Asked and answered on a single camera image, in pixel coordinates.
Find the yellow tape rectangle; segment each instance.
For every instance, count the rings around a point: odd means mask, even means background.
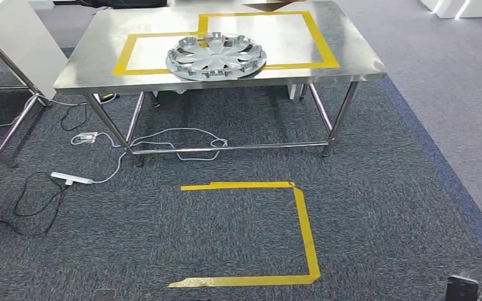
[[[298,222],[308,275],[284,275],[284,276],[246,276],[246,277],[196,277],[185,278],[179,282],[170,283],[168,287],[240,287],[261,285],[301,285],[312,284],[321,276],[315,244],[309,225],[308,210],[304,201],[304,193],[293,182],[211,182],[208,185],[185,185],[180,186],[182,191],[210,190],[210,189],[236,189],[236,188],[292,188],[294,201],[298,213]]]
[[[170,73],[168,69],[142,69],[142,70],[128,70],[127,65],[136,45],[138,38],[151,38],[159,36],[194,36],[201,38],[208,32],[208,20],[215,17],[242,17],[242,16],[271,16],[271,15],[294,15],[299,14],[303,17],[306,27],[311,34],[311,38],[317,50],[322,57],[322,61],[309,63],[292,63],[292,64],[275,64],[266,65],[263,70],[280,70],[280,69],[302,69],[302,68],[338,68],[339,63],[335,60],[324,36],[320,32],[315,23],[315,20],[309,11],[271,11],[259,13],[224,13],[224,14],[200,14],[198,16],[198,28],[196,31],[188,31],[181,33],[145,33],[145,34],[129,34],[119,59],[115,63],[112,74],[114,76],[122,75],[152,75],[152,74],[167,74]]]

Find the table top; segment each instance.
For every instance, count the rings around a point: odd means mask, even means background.
[[[262,45],[267,64],[236,80],[195,82],[166,69],[184,36],[221,31]],[[59,94],[249,87],[381,79],[387,70],[332,1],[290,3],[273,12],[241,4],[191,3],[99,11],[55,82]]]

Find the stainless steel table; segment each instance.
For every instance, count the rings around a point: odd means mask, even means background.
[[[267,53],[266,66],[253,75],[219,82],[193,82],[167,71],[167,50],[176,41],[214,31],[243,34],[258,42]],[[328,156],[358,84],[379,80],[386,73],[378,56],[334,2],[298,2],[266,13],[240,4],[204,1],[170,8],[98,12],[54,87],[63,95],[84,94],[140,165],[139,155],[173,152],[324,146],[323,156]],[[323,82],[350,82],[333,125],[313,85]],[[324,140],[162,150],[132,150],[129,145],[143,91],[292,84],[301,84],[300,98],[306,94],[306,84],[309,87],[328,131]],[[126,137],[95,96],[108,92],[141,92]]]

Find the phone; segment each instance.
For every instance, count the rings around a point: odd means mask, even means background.
[[[451,275],[446,285],[446,301],[478,301],[479,283],[476,280]]]

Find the power cord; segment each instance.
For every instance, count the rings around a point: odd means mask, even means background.
[[[71,132],[73,130],[76,130],[78,129],[79,127],[83,126],[86,122],[88,122],[88,106],[85,105],[87,104],[86,102],[83,102],[83,103],[79,103],[78,105],[74,105],[72,107],[68,107],[67,110],[65,111],[65,115],[60,119],[60,127],[62,128],[62,130],[66,131],[66,132]],[[77,108],[79,106],[83,106],[84,107],[84,120],[82,122],[80,122],[78,125],[74,126],[74,127],[70,127],[70,128],[66,128],[64,126],[64,120],[67,119],[67,116],[69,115],[69,112],[73,109],[73,108]]]
[[[136,138],[134,140],[132,140],[132,142],[130,143],[130,146],[137,146],[137,145],[140,145],[140,144],[157,144],[157,145],[168,145],[170,146],[172,149],[176,149],[176,147],[170,143],[170,142],[151,142],[151,141],[142,141],[143,139],[147,139],[147,138],[152,138],[154,136],[157,136],[157,135],[161,135],[165,132],[170,132],[170,131],[174,131],[174,130],[195,130],[195,131],[198,131],[198,132],[202,132],[204,134],[208,134],[210,136],[212,136],[214,139],[210,142],[210,145],[212,147],[226,147],[228,146],[228,140],[227,139],[223,139],[223,138],[219,138],[217,137],[215,134],[211,133],[211,132],[208,132],[207,130],[201,130],[201,129],[197,129],[197,128],[193,128],[193,127],[178,127],[178,128],[173,128],[173,129],[165,129],[165,130],[162,130],[162,131],[159,131],[155,134],[152,134],[152,135],[147,135],[147,136],[143,136],[143,137],[139,137],[139,138]],[[80,144],[84,144],[84,143],[91,143],[89,142],[88,140],[82,140],[82,141],[79,141],[77,142],[76,140],[78,138],[81,137],[81,135],[83,134],[78,134],[76,135],[75,137],[71,138],[71,144],[72,145],[80,145]],[[115,144],[114,140],[112,139],[112,137],[110,137],[110,135],[108,135],[107,133],[104,133],[104,132],[101,132],[101,133],[95,133],[94,136],[89,139],[89,140],[95,140],[98,136],[101,136],[101,135],[104,135],[106,137],[108,137],[108,139],[110,140],[110,142],[112,143],[112,147],[121,147],[121,145],[117,145]],[[219,153],[220,151],[218,150],[215,155],[211,158],[184,158],[182,157],[179,153],[176,153],[176,155],[178,156],[178,159],[180,159],[181,161],[212,161],[212,160],[215,160],[217,158],[217,156],[219,156]],[[121,169],[121,160],[123,159],[123,157],[126,155],[126,152],[122,153],[119,158],[117,159],[117,168],[115,169],[114,173],[112,173],[108,178],[102,180],[102,181],[93,181],[93,183],[95,184],[100,184],[100,183],[104,183],[104,182],[107,182],[109,180],[111,180],[118,172],[119,170]]]
[[[34,213],[20,213],[19,212],[19,207],[20,207],[20,202],[21,200],[23,199],[25,193],[26,193],[26,189],[28,187],[28,183],[29,181],[32,179],[32,177],[35,177],[39,174],[42,174],[44,175],[45,177],[47,177],[49,179],[49,181],[51,181],[56,187],[58,187],[58,192],[55,193],[47,203],[45,203],[41,209],[37,210],[36,212]],[[20,231],[19,229],[17,229],[17,227],[15,227],[12,223],[10,223],[9,221],[1,221],[0,220],[0,224],[5,224],[6,226],[10,227],[15,233],[21,235],[21,236],[37,236],[37,235],[42,235],[42,234],[47,234],[49,233],[49,231],[51,230],[53,224],[55,223],[55,220],[56,220],[56,216],[58,215],[58,211],[60,210],[60,206],[62,205],[62,202],[63,202],[63,199],[65,197],[65,191],[69,188],[69,186],[62,186],[60,184],[58,184],[49,174],[47,174],[46,172],[35,172],[33,174],[31,174],[30,176],[28,176],[25,180],[25,183],[24,183],[24,186],[23,186],[23,189],[21,191],[21,194],[19,194],[19,197],[17,198],[17,200],[15,201],[14,203],[14,210],[13,210],[13,214],[14,216],[18,216],[18,217],[33,217],[33,216],[36,216],[42,212],[45,211],[45,209],[47,209],[47,207],[53,203],[53,200],[56,200],[56,209],[55,209],[55,212],[53,214],[53,217],[51,219],[51,221],[49,222],[49,225],[42,231],[42,232],[39,232],[39,233],[24,233],[22,231]]]
[[[101,104],[101,105],[105,105],[105,104],[107,104],[107,103],[109,103],[109,102],[111,102],[111,101],[113,101],[114,99],[116,99],[116,98],[119,97],[119,96],[118,96],[117,94],[115,94],[115,93],[110,93],[110,94],[108,94],[108,95],[111,95],[111,96],[110,96],[109,98],[107,98],[106,101],[102,101],[102,100],[101,100],[101,101],[100,101],[100,104]],[[43,96],[43,95],[40,95],[40,94],[36,93],[36,94],[32,95],[32,96],[25,102],[25,104],[27,104],[30,100],[32,100],[32,99],[35,98],[35,97],[40,97],[40,98],[43,98],[43,99],[47,100],[48,102],[54,102],[54,103],[57,103],[57,104],[59,104],[59,105],[65,105],[65,106],[68,106],[68,107],[69,107],[69,108],[67,108],[67,110],[66,110],[66,112],[65,112],[65,115],[60,119],[60,127],[61,127],[63,130],[67,131],[67,132],[76,130],[77,128],[83,126],[84,124],[86,124],[86,122],[88,122],[88,111],[87,111],[87,110],[88,110],[88,108],[87,108],[88,106],[86,105],[87,102],[81,102],[81,103],[58,102],[58,101],[56,101],[56,100],[52,100],[52,99],[50,99],[50,98],[47,98],[47,97],[45,97],[45,96]],[[78,124],[77,126],[74,126],[74,127],[71,127],[71,128],[66,128],[66,127],[64,126],[64,121],[68,118],[71,109],[72,109],[72,108],[77,108],[77,107],[79,107],[79,106],[81,106],[81,105],[84,106],[84,120],[83,120],[80,124]],[[12,122],[10,122],[10,123],[8,123],[8,124],[0,124],[0,127],[9,127],[10,125],[13,125],[14,122],[15,122],[18,118],[19,118],[19,116],[17,116],[16,118],[14,118],[14,119],[12,120]]]

